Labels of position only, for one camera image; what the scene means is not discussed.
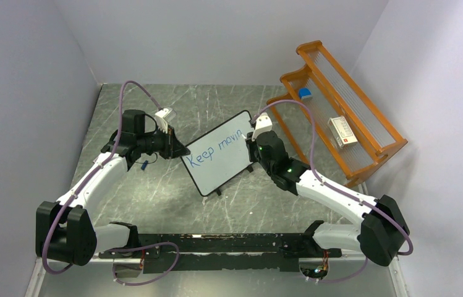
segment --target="blue object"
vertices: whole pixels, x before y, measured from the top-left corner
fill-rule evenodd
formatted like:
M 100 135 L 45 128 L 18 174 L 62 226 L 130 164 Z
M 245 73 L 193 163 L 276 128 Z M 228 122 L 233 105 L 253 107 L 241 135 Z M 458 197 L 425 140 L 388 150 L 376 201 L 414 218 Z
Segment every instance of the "blue object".
M 302 88 L 299 90 L 299 98 L 300 99 L 306 99 L 310 98 L 312 96 L 312 93 L 309 91 L 308 88 Z
M 148 163 L 149 163 L 149 161 L 145 160 L 144 163 L 142 163 L 142 166 L 140 167 L 140 169 L 142 169 L 142 170 L 146 169 L 146 166 L 148 166 Z

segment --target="wooden rack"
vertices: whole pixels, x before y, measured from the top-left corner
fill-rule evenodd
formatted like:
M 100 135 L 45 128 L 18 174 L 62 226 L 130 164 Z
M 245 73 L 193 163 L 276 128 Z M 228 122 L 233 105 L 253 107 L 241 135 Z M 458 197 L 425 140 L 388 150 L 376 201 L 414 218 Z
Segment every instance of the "wooden rack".
M 320 41 L 305 43 L 297 48 L 305 62 L 303 68 L 284 74 L 280 81 L 287 93 L 268 100 L 267 104 L 291 99 L 301 101 L 299 89 L 308 88 L 313 96 L 305 104 L 315 119 L 315 129 L 331 152 L 348 180 L 346 186 L 356 186 L 367 180 L 407 140 L 390 124 L 380 110 L 364 94 L 342 66 Z M 302 161 L 309 163 L 275 106 L 271 108 L 292 146 Z M 357 137 L 358 143 L 339 148 L 327 127 L 328 120 L 344 116 Z

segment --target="gray marble floor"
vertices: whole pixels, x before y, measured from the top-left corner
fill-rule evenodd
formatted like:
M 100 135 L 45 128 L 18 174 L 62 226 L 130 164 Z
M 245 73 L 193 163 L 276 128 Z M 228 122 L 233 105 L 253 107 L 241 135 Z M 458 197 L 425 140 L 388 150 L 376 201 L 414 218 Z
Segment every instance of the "gray marble floor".
M 238 85 L 145 85 L 163 107 L 173 107 L 171 123 L 179 140 L 187 144 L 242 110 L 256 114 L 267 99 L 281 95 L 284 87 Z M 105 84 L 100 92 L 83 143 L 73 184 L 91 167 L 101 147 L 117 128 L 119 84 Z M 133 85 L 127 87 L 124 109 L 153 114 L 155 106 Z M 311 126 L 293 105 L 278 109 L 297 141 L 309 151 Z M 297 157 L 277 122 L 275 132 L 286 150 Z M 144 155 L 140 161 L 154 158 Z M 343 183 L 341 170 L 320 140 L 314 162 L 327 177 Z M 109 191 L 91 219 L 96 226 L 122 221 L 141 233 L 258 233 L 300 232 L 314 220 L 339 223 L 341 217 L 319 203 L 278 189 L 262 168 L 241 173 L 222 187 L 222 196 L 204 199 L 180 159 L 163 160 L 131 170 Z

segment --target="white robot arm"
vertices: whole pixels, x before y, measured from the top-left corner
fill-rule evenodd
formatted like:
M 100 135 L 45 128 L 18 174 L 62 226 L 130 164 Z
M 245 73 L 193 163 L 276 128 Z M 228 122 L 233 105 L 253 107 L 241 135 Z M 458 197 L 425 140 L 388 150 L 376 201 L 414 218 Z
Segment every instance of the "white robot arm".
M 70 264 L 85 265 L 99 252 L 114 248 L 140 247 L 136 226 L 112 222 L 106 226 L 93 227 L 88 216 L 97 208 L 109 191 L 140 157 L 141 153 L 159 152 L 163 158 L 175 158 L 189 154 L 174 135 L 174 131 L 163 119 L 164 111 L 155 115 L 159 129 L 144 133 L 143 111 L 124 112 L 122 136 L 119 147 L 111 159 L 90 177 L 77 197 L 67 206 L 59 226 L 51 237 L 48 258 Z M 109 158 L 113 148 L 110 142 L 85 176 Z M 387 266 L 398 254 L 404 243 L 403 235 L 373 209 L 378 208 L 389 215 L 406 233 L 407 225 L 395 201 L 383 196 L 375 199 L 337 184 L 322 174 L 314 174 L 310 167 L 289 158 L 284 144 L 271 131 L 271 121 L 263 114 L 257 119 L 255 130 L 246 139 L 250 161 L 259 162 L 277 187 L 313 199 L 348 219 L 351 225 L 332 225 L 322 221 L 307 230 L 317 250 L 348 249 L 362 251 L 373 262 Z M 36 213 L 36 253 L 40 256 L 49 227 L 56 213 L 72 196 L 77 186 L 56 202 L 43 202 Z M 356 196 L 360 202 L 348 196 Z

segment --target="whiteboard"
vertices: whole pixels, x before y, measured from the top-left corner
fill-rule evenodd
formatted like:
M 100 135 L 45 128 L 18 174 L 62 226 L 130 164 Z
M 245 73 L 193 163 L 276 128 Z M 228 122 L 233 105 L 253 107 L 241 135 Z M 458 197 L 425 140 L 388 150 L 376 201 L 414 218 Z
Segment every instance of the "whiteboard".
M 209 195 L 252 164 L 242 137 L 253 132 L 250 121 L 249 111 L 241 111 L 187 145 L 191 154 L 182 162 L 200 195 Z

